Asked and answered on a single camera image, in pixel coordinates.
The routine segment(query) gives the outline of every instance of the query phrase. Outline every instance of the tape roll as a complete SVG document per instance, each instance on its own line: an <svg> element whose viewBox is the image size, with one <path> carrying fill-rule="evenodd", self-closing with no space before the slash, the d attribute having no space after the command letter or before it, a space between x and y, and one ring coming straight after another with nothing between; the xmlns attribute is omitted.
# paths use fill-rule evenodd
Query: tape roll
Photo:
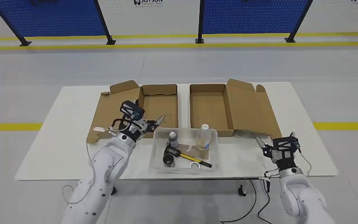
<svg viewBox="0 0 358 224"><path fill-rule="evenodd" d="M165 154L163 156L163 163L165 167L175 167L175 158L172 154Z"/></svg>
<svg viewBox="0 0 358 224"><path fill-rule="evenodd" d="M197 168L200 169L200 164L198 162L191 162L189 168L191 168L193 164L197 164Z"/></svg>

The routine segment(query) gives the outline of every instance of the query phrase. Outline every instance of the gray floor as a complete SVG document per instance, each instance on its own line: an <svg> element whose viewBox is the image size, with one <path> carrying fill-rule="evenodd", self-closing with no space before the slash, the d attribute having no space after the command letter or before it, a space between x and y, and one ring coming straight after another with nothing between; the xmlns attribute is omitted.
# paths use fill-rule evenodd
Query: gray floor
<svg viewBox="0 0 358 224"><path fill-rule="evenodd" d="M0 123L43 122L63 86L144 83L291 81L314 122L358 121L357 50L350 49L163 49L109 52L0 53ZM358 219L358 132L320 132L340 174L310 178L325 195L337 223ZM0 222L60 223L61 187L73 181L15 181L36 132L0 132ZM239 197L240 182L119 181L108 213L99 223L218 223L245 214L254 193ZM267 197L254 181L257 205L240 223L262 223L256 214ZM273 181L262 216L294 223Z"/></svg>

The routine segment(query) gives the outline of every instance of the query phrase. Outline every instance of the clear plastic bin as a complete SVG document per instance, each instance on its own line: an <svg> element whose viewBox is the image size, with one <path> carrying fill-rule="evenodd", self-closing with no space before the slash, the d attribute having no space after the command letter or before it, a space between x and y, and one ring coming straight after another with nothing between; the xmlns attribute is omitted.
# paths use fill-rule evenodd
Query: clear plastic bin
<svg viewBox="0 0 358 224"><path fill-rule="evenodd" d="M200 165L200 169L197 165L193 164L192 168L189 168L192 161L183 158L175 158L175 167L165 167L163 163L164 150L169 143L168 134L170 132L178 133L178 143L189 146L195 146L196 138L199 129L194 128L157 128L154 132L152 156L150 158L150 169L152 172L158 173L170 173L170 174L203 174L207 172L215 172L218 169L218 132L215 129L211 129L211 141L209 148L208 159L200 159L204 162L212 164L212 167L206 167Z"/></svg>

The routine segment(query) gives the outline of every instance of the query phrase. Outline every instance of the table leg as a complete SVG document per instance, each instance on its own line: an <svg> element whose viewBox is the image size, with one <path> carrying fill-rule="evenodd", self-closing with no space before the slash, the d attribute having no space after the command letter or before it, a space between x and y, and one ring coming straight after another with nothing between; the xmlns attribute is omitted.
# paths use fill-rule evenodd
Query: table leg
<svg viewBox="0 0 358 224"><path fill-rule="evenodd" d="M238 193L240 196L245 197L247 194L247 186L248 186L249 180L244 180L243 185L241 184L238 190Z"/></svg>

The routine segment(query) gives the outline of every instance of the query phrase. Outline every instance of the white table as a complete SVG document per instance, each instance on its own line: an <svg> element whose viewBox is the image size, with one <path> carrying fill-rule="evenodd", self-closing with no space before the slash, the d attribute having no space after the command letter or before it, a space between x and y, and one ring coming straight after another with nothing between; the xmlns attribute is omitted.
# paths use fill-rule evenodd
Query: white table
<svg viewBox="0 0 358 224"><path fill-rule="evenodd" d="M313 168L311 176L334 176L337 169L289 82L265 82L268 98L283 136L292 131ZM83 177L88 167L86 137L100 97L108 86L63 87L41 130L21 164L16 180L72 180ZM189 85L178 85L180 128L190 127ZM108 139L90 145L96 153ZM218 171L205 175L158 174L149 170L152 139L138 142L128 168L120 179L239 179L263 176L276 168L262 155L252 136L244 133L219 138ZM297 153L296 164L306 172L308 164Z"/></svg>

